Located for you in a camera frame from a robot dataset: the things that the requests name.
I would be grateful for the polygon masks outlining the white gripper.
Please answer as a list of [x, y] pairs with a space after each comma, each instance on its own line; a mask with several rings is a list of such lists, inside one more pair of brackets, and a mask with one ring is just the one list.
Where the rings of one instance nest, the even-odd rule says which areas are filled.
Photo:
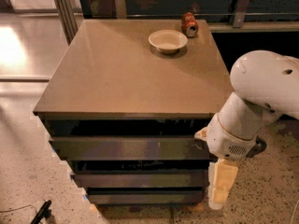
[[209, 164], [207, 191], [209, 207], [213, 210], [221, 210], [238, 173], [236, 162], [226, 159], [253, 158], [264, 152], [267, 144], [258, 135], [250, 140], [233, 136], [221, 126], [218, 115], [213, 116], [207, 127], [196, 132], [194, 138], [206, 141], [209, 152], [218, 158], [223, 158]]

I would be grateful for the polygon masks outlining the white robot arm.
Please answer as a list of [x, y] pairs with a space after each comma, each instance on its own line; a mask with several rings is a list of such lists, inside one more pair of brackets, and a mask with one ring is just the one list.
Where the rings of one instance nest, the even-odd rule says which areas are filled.
[[221, 111], [194, 135], [218, 158], [208, 167], [208, 205], [213, 210], [226, 203], [236, 162], [266, 149], [258, 131], [283, 115], [299, 119], [299, 59], [254, 50], [235, 61], [230, 81], [234, 91]]

